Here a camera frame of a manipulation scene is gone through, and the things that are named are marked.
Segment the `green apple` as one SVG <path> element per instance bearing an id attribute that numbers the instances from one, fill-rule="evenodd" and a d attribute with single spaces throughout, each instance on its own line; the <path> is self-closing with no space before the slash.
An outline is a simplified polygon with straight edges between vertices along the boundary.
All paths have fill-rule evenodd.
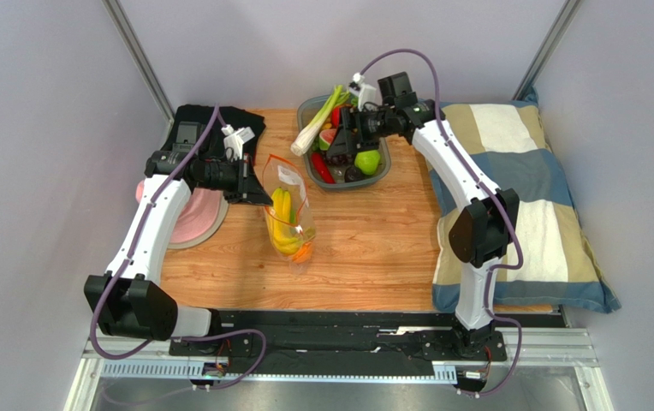
<path id="1" fill-rule="evenodd" d="M 359 152 L 354 158 L 354 166 L 366 176 L 373 176 L 378 170 L 382 157 L 378 150 Z"/>

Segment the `yellow bananas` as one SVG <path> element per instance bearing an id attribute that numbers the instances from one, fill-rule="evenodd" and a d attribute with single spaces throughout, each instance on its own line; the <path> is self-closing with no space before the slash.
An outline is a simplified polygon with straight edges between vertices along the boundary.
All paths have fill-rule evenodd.
<path id="1" fill-rule="evenodd" d="M 272 246 L 281 254 L 291 256 L 301 247 L 299 236 L 292 233 L 289 222 L 292 210 L 291 195 L 288 190 L 277 188 L 271 195 L 273 205 L 267 210 L 267 227 Z"/>

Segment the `clear orange zip top bag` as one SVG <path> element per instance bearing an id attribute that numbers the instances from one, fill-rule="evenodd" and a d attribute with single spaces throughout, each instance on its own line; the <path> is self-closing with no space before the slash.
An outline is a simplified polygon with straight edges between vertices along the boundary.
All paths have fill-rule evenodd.
<path id="1" fill-rule="evenodd" d="M 292 272 L 301 274 L 312 261 L 317 236 L 306 180 L 294 164 L 271 154 L 261 181 L 272 201 L 265 207 L 271 246 Z"/>

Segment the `orange fruit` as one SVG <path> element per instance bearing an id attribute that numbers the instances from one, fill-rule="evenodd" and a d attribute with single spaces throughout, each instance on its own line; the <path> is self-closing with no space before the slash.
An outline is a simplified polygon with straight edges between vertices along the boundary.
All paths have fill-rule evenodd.
<path id="1" fill-rule="evenodd" d="M 305 264 L 312 257 L 313 245 L 312 242 L 305 242 L 301 245 L 300 249 L 291 256 L 291 261 L 296 264 Z"/>

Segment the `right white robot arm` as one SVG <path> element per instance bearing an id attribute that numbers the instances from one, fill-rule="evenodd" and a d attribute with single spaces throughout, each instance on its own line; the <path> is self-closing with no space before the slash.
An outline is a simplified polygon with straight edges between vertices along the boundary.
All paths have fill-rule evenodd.
<path id="1" fill-rule="evenodd" d="M 450 132 L 439 104 L 419 99 L 407 73 L 384 77 L 377 87 L 368 85 L 364 75 L 357 73 L 348 90 L 358 104 L 341 110 L 327 155 L 356 155 L 397 134 L 436 171 L 460 211 L 448 234 L 450 248 L 461 262 L 461 290 L 455 308 L 459 324 L 450 341 L 461 357 L 483 352 L 494 332 L 493 271 L 512 241 L 519 209 L 517 193 L 500 189 L 483 174 Z"/>

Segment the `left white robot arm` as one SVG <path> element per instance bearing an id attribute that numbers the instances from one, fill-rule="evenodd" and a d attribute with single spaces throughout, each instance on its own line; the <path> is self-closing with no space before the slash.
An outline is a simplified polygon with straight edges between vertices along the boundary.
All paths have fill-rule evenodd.
<path id="1" fill-rule="evenodd" d="M 171 149 L 147 159 L 128 233 L 104 274 L 90 276 L 84 286 L 95 330 L 157 341 L 209 334 L 214 310 L 182 306 L 160 288 L 164 256 L 178 217 L 200 188 L 230 204 L 271 205 L 245 148 L 256 137 L 249 127 L 187 123 Z"/>

